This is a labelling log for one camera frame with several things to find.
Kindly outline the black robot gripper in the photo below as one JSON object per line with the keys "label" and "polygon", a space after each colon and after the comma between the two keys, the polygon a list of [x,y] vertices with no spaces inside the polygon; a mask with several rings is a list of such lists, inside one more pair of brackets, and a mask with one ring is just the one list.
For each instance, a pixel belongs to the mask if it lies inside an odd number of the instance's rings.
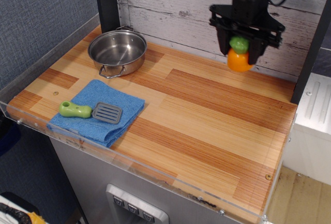
{"label": "black robot gripper", "polygon": [[242,36],[249,40],[249,65],[254,65],[267,46],[278,48],[285,26],[268,13],[269,0],[232,0],[231,5],[213,4],[210,25],[217,30],[223,55],[230,49],[230,39]]}

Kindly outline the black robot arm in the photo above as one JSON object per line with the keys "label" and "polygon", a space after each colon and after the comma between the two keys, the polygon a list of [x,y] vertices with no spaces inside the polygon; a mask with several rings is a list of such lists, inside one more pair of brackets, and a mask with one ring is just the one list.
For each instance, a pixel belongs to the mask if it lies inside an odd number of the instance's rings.
{"label": "black robot arm", "polygon": [[248,40],[248,64],[254,65],[268,46],[278,48],[285,26],[268,12],[268,6],[280,6],[286,0],[232,0],[231,5],[211,5],[210,25],[217,30],[219,48],[223,55],[230,52],[234,37]]}

